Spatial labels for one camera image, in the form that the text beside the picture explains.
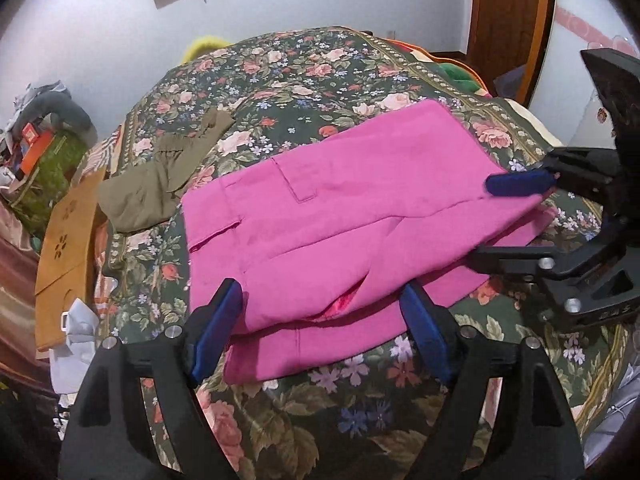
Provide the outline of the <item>pink pants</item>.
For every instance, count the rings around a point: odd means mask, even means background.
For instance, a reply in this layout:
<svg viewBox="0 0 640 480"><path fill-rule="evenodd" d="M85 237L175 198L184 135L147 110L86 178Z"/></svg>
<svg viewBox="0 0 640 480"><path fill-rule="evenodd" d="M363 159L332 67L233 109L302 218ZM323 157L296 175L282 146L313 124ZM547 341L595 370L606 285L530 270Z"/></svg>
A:
<svg viewBox="0 0 640 480"><path fill-rule="evenodd" d="M402 334L402 286L449 307L483 284L476 246L524 246L552 221L541 195L496 197L498 171L431 100L211 180L183 196L190 304L227 278L245 307L224 380L265 382Z"/></svg>

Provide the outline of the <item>green floral box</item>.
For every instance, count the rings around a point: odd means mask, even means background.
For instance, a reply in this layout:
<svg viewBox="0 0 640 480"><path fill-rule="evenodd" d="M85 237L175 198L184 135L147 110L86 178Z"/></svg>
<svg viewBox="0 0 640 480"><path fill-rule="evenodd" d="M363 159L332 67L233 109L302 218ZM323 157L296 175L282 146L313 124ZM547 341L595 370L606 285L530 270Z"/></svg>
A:
<svg viewBox="0 0 640 480"><path fill-rule="evenodd" d="M87 150L75 133L61 130L17 188L2 192L4 202L30 235L44 237L52 209L66 195Z"/></svg>

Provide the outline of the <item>brown wooden headboard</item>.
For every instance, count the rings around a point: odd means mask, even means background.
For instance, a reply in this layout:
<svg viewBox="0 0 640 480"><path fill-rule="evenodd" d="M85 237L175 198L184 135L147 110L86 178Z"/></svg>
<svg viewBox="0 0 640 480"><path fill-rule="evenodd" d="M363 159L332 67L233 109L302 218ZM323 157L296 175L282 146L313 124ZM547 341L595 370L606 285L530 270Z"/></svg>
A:
<svg viewBox="0 0 640 480"><path fill-rule="evenodd" d="M35 341L45 352L64 341L62 314L76 299L92 303L94 234L105 220L98 204L104 167L86 174L52 210L35 286Z"/></svg>

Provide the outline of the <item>wooden door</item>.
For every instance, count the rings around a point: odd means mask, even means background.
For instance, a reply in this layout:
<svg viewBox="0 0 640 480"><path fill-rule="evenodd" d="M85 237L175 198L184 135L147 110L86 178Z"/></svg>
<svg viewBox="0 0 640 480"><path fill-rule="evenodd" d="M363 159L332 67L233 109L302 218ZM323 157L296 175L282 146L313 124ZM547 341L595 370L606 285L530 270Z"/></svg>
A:
<svg viewBox="0 0 640 480"><path fill-rule="evenodd" d="M512 70L522 76L513 99L527 106L538 81L551 32L555 0L472 0L466 62L489 92Z"/></svg>

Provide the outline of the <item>grey plush toy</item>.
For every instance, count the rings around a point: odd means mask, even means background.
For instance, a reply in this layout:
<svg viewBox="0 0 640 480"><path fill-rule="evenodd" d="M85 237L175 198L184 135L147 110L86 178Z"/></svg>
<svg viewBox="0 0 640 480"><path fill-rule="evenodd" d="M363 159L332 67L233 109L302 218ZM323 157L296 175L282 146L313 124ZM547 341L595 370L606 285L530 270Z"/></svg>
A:
<svg viewBox="0 0 640 480"><path fill-rule="evenodd" d="M65 129L92 148L98 142L96 127L88 113L77 104L62 81L33 86L14 99L14 114L6 123L6 133L17 139L30 122L34 126L48 118L55 131Z"/></svg>

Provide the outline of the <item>pink striped curtain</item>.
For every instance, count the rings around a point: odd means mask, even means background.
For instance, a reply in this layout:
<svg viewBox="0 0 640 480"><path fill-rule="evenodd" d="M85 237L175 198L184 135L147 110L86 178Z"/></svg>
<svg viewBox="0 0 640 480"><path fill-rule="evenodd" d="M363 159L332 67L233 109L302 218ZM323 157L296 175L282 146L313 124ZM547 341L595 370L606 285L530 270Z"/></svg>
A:
<svg viewBox="0 0 640 480"><path fill-rule="evenodd" d="M1 203L1 371L20 382L49 381L35 342L39 256L22 222Z"/></svg>

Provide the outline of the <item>olive green pants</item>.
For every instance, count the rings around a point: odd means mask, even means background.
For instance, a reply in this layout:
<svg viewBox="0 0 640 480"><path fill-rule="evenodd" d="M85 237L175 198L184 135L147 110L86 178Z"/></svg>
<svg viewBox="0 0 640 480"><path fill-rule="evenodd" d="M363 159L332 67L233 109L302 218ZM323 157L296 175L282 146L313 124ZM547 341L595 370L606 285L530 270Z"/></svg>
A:
<svg viewBox="0 0 640 480"><path fill-rule="evenodd" d="M161 136L150 160L104 180L98 203L113 230L130 234L168 220L195 170L233 124L230 113L210 108L194 132Z"/></svg>

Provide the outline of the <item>light grey cloth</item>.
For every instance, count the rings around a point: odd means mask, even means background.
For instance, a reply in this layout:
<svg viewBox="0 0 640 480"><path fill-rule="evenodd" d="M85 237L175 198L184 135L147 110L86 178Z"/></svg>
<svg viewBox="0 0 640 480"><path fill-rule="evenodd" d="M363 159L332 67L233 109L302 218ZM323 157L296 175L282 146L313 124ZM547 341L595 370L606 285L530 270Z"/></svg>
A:
<svg viewBox="0 0 640 480"><path fill-rule="evenodd" d="M49 349L50 376L55 393L78 393L96 355L99 322L99 317L79 298L61 314L63 342Z"/></svg>

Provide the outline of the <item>yellow plush item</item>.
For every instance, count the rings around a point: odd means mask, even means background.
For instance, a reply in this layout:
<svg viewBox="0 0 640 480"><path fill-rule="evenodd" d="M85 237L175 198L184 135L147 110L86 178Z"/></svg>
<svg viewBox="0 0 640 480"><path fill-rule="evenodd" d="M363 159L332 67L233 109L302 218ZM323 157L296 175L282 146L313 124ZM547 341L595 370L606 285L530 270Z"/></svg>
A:
<svg viewBox="0 0 640 480"><path fill-rule="evenodd" d="M194 39L183 53L181 64L189 63L201 55L231 46L231 42L216 36L201 36Z"/></svg>

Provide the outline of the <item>orange box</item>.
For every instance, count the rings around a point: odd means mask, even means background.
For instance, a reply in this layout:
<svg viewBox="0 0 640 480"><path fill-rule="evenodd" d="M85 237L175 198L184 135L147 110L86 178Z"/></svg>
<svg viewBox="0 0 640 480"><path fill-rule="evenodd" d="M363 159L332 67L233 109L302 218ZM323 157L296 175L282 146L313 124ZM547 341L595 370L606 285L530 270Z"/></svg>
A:
<svg viewBox="0 0 640 480"><path fill-rule="evenodd" d="M27 142L27 150L23 155L20 169L24 174L30 174L53 141L54 133L49 128L39 129L28 122L22 130L22 136Z"/></svg>

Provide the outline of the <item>dark floral blanket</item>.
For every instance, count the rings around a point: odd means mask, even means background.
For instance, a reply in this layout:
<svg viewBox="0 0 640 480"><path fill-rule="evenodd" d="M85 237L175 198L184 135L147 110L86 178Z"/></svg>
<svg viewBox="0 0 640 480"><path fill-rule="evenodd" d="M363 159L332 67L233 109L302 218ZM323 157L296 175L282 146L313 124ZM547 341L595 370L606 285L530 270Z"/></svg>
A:
<svg viewBox="0 0 640 480"><path fill-rule="evenodd" d="M557 330L533 287L477 274L479 242L572 250L600 208L563 191L498 200L494 171L522 171L561 139L463 68L346 27L274 32L171 67L130 110L114 174L132 182L158 148L209 118L232 126L202 156L172 215L113 233L98 304L126 344L182 325L225 278L245 309L196 384L213 437L243 479L401 479L436 429L447 387L398 304L418 276L460 325L533 342L558 376L585 458L630 367L631 330Z"/></svg>

